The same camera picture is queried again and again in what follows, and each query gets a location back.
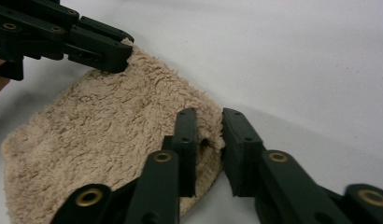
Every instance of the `white surface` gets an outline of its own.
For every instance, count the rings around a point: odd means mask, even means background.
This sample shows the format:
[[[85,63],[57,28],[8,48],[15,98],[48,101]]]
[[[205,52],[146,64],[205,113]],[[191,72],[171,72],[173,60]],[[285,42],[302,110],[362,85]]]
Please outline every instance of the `white surface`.
[[[322,186],[383,189],[382,1],[63,0],[129,32],[220,105],[243,112],[267,148],[292,154]],[[0,93],[0,144],[90,70],[24,60]],[[0,224],[5,207],[0,152]],[[225,175],[181,223],[259,223]]]

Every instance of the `white table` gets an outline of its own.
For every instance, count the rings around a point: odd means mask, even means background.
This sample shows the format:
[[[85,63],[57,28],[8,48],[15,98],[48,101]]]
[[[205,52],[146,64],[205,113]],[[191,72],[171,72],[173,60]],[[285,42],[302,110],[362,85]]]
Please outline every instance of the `white table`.
[[[63,0],[129,32],[218,104],[243,112],[267,148],[292,154],[322,186],[383,189],[382,1]],[[0,93],[0,144],[91,68],[24,60]],[[0,224],[9,223],[0,152]],[[181,223],[259,223],[225,175]]]

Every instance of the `terry cloth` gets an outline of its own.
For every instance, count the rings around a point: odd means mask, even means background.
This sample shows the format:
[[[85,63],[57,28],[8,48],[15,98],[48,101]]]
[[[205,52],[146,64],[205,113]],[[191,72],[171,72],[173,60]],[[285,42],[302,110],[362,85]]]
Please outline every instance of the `terry cloth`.
[[[181,198],[181,214],[210,188],[221,169],[221,108],[138,46],[128,63],[119,74],[86,74],[7,137],[12,223],[50,223],[75,189],[95,183],[116,190],[134,180],[148,154],[173,134],[177,112],[189,107],[204,143],[197,151],[197,196]]]

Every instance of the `brown cloth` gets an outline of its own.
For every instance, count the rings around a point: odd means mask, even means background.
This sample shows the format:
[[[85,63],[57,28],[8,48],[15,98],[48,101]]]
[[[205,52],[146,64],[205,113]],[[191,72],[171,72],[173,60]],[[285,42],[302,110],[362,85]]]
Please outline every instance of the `brown cloth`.
[[[196,109],[204,143],[197,196],[181,199],[181,214],[210,188],[221,169],[221,108],[138,46],[128,62],[119,74],[91,71],[8,136],[2,152],[12,223],[50,223],[75,189],[95,183],[116,190],[137,178],[188,107]]]

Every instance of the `white background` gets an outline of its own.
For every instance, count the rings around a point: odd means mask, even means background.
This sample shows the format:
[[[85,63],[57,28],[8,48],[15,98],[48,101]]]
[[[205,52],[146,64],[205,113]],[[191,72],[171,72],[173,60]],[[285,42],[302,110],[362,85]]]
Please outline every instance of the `white background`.
[[[120,28],[218,104],[243,112],[267,148],[292,154],[322,186],[383,189],[383,0],[63,0]],[[24,60],[0,93],[6,135],[91,68]],[[0,224],[5,206],[0,152]],[[181,223],[259,223],[225,175]]]

